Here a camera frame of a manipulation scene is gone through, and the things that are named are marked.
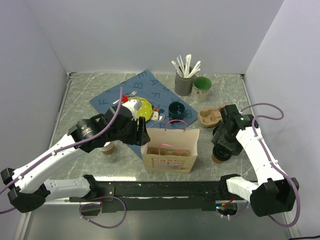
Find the paper bag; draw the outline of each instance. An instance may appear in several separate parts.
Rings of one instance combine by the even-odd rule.
[[[197,142],[199,138],[199,129],[167,129],[167,125],[173,121],[169,121],[163,128],[147,128],[147,132],[151,139],[150,142],[141,147],[141,155],[144,167],[148,171],[169,172],[169,173],[190,173],[198,156]],[[176,155],[159,155],[147,154],[148,148],[167,148],[170,145],[180,150],[190,152],[190,156]]]

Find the paper bag handle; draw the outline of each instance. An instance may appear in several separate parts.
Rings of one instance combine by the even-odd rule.
[[[188,127],[188,123],[186,123],[185,121],[183,121],[183,120],[179,120],[179,119],[173,119],[173,120],[170,120],[170,121],[168,121],[167,123],[166,123],[166,125],[164,126],[164,130],[165,131],[167,131],[167,126],[168,126],[168,124],[169,123],[172,123],[172,122],[183,122],[184,124],[185,124],[185,127],[184,127],[184,132],[186,131],[186,129],[187,129],[187,127]]]
[[[173,149],[175,149],[175,150],[178,150],[179,153],[180,153],[180,156],[181,156],[181,151],[180,151],[180,149],[178,149],[178,148],[176,148],[176,147],[174,147],[174,146],[171,146],[171,145],[169,145],[169,144],[166,144],[166,143],[162,143],[162,144],[159,145],[159,148],[158,148],[159,155],[160,155],[160,146],[161,146],[161,145],[167,146],[167,147],[170,147],[170,148],[173,148]]]

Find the white cup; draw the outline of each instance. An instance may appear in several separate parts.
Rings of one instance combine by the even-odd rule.
[[[211,88],[211,81],[210,79],[204,77],[204,76],[199,76],[193,81],[192,85],[192,91],[191,91],[191,97],[196,101],[196,102],[203,102],[207,99],[209,93],[210,93],[210,88]]]

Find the green plate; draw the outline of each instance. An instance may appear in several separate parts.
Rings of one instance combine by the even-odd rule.
[[[151,103],[148,102],[147,99],[139,97],[139,96],[129,97],[128,100],[130,100],[130,99],[140,99],[141,100],[142,106],[140,107],[140,109],[138,110],[138,112],[136,114],[137,118],[145,117],[145,121],[150,120],[152,113],[154,112],[152,110]]]

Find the gray countertop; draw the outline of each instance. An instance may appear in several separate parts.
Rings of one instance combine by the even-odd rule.
[[[53,142],[56,143],[70,127],[81,119],[90,118],[97,111],[89,100],[109,88],[133,77],[136,73],[72,73],[70,85]],[[174,91],[174,73],[154,73],[168,89]],[[200,74],[212,82],[211,93],[205,102],[195,102],[191,96],[182,97],[195,110],[217,108],[222,104],[236,104],[238,108],[248,105],[248,99],[238,74]],[[211,142],[213,128],[204,128],[198,121],[188,129],[200,129],[198,157],[190,174],[149,172],[142,160],[125,144],[117,141],[116,152],[104,155],[98,149],[79,157],[51,179],[74,179],[85,174],[94,175],[100,181],[218,181],[227,174],[240,174],[247,180],[256,180],[256,174],[244,151],[223,164],[212,161]]]

